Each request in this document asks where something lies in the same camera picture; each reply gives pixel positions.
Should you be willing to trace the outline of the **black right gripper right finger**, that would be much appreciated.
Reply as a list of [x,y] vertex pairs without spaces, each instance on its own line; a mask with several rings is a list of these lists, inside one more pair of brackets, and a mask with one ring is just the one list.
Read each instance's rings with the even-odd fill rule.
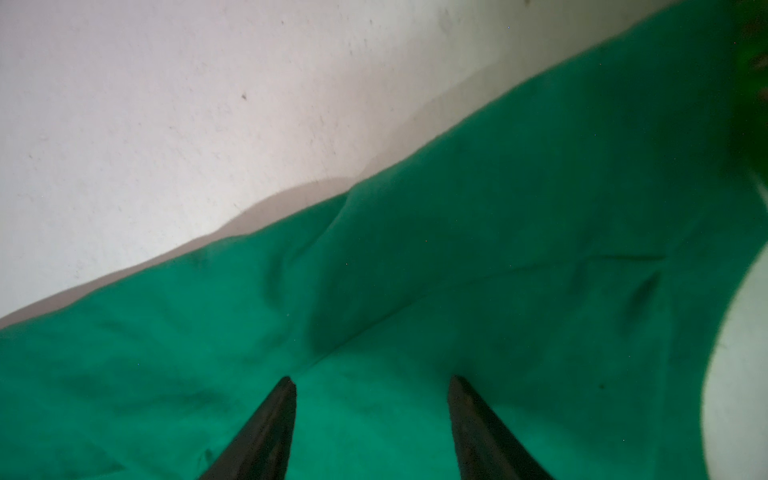
[[466,378],[451,377],[447,401],[462,480],[552,480]]

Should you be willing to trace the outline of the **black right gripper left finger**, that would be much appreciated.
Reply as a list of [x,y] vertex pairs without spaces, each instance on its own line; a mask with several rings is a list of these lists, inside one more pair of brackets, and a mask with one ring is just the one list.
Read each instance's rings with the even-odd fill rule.
[[297,389],[285,376],[199,480],[283,480],[296,419]]

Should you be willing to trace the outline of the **green t shirt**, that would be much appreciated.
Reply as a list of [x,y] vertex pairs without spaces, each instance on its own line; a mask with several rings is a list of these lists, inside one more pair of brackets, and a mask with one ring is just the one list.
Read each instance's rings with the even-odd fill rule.
[[278,381],[284,479],[457,479],[466,378],[555,479],[704,479],[767,242],[734,1],[683,1],[410,158],[1,334],[5,479],[198,479]]

